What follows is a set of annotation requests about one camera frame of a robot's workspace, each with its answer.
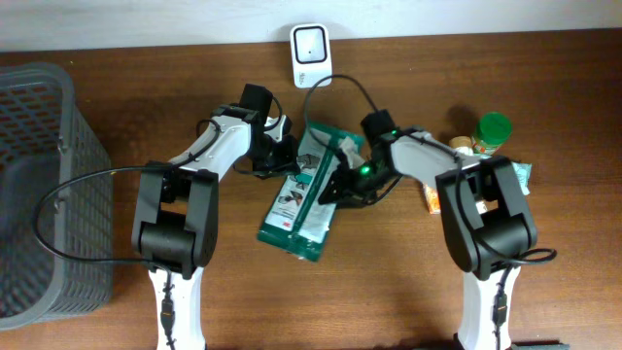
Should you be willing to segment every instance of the white wall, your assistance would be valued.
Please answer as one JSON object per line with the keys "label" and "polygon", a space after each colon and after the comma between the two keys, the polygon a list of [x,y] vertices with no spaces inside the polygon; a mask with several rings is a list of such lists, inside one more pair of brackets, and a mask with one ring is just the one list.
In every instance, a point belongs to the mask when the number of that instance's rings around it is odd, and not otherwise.
{"label": "white wall", "polygon": [[287,41],[622,26],[622,0],[4,0],[0,51]]}

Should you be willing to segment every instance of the gray plastic bin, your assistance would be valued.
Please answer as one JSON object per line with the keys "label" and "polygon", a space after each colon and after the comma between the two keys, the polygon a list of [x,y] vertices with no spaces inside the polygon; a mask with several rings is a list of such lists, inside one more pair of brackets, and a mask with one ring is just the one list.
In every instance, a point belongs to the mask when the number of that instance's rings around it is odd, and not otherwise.
{"label": "gray plastic bin", "polygon": [[[112,267],[54,258],[36,242],[30,218],[47,191],[110,167],[74,103],[60,67],[0,68],[0,330],[85,315],[112,294]],[[63,190],[45,208],[41,232],[68,254],[112,256],[110,176]]]}

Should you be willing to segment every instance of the brown tabletop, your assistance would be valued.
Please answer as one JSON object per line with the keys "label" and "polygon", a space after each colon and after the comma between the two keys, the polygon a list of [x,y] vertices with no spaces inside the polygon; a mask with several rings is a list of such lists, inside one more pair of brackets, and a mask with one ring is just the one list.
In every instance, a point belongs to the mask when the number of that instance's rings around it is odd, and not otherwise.
{"label": "brown tabletop", "polygon": [[[527,196],[551,264],[524,268],[509,320],[514,341],[573,349],[622,343],[622,31],[457,35],[335,41],[335,73],[361,80],[403,126],[441,141],[501,111],[514,132],[500,153],[534,165]],[[287,43],[34,52],[0,65],[54,62],[113,165],[167,160],[194,125],[245,83],[268,87],[303,129]],[[368,113],[334,81],[312,118],[354,132]],[[138,174],[115,183],[115,255],[132,255]],[[318,263],[257,241],[282,179],[229,172],[221,182],[216,254],[203,276],[201,317],[212,349],[366,349],[450,339],[462,273],[428,213],[421,185],[403,181],[380,204],[339,211]],[[2,349],[154,349],[156,305],[146,270],[115,270],[109,305],[87,317],[0,332]]]}

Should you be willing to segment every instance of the green and white package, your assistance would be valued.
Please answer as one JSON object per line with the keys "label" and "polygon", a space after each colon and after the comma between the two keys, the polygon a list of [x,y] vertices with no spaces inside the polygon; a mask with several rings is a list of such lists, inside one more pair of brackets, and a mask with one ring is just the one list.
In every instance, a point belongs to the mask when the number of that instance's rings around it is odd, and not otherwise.
{"label": "green and white package", "polygon": [[[315,122],[309,127],[334,148],[346,141],[359,152],[363,145],[360,135]],[[336,207],[336,204],[320,205],[318,197],[339,160],[308,132],[300,141],[296,160],[301,173],[288,177],[283,184],[259,229],[258,240],[316,262],[324,250]]]}

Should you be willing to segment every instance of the green bottle cap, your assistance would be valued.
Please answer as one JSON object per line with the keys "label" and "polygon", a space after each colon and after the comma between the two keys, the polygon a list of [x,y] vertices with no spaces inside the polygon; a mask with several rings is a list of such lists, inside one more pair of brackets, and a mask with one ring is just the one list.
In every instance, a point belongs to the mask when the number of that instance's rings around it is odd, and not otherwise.
{"label": "green bottle cap", "polygon": [[475,133],[489,145],[500,145],[512,134],[512,122],[499,112],[491,112],[479,121]]}

